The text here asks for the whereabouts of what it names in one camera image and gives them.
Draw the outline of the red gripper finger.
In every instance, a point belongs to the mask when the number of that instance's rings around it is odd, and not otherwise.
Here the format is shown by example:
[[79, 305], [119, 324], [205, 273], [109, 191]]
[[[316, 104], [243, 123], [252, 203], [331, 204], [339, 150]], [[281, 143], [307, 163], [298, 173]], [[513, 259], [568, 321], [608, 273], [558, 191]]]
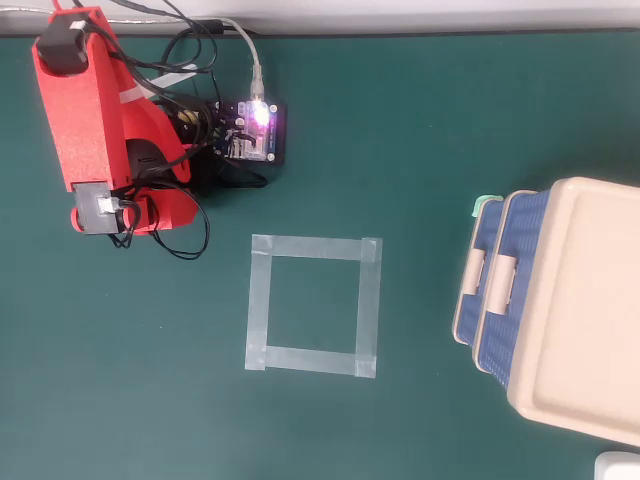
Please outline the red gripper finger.
[[149, 188], [149, 228], [173, 230], [191, 225], [198, 213], [189, 191], [178, 188]]

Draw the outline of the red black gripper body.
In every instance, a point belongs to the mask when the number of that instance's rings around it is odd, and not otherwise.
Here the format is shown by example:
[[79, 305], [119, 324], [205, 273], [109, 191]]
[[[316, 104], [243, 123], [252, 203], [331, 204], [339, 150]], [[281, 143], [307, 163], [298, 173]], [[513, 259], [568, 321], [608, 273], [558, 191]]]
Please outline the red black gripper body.
[[151, 205], [152, 200], [148, 191], [142, 191], [137, 195], [128, 195], [124, 199], [122, 221], [128, 230], [134, 235], [150, 235], [156, 224], [156, 214]]

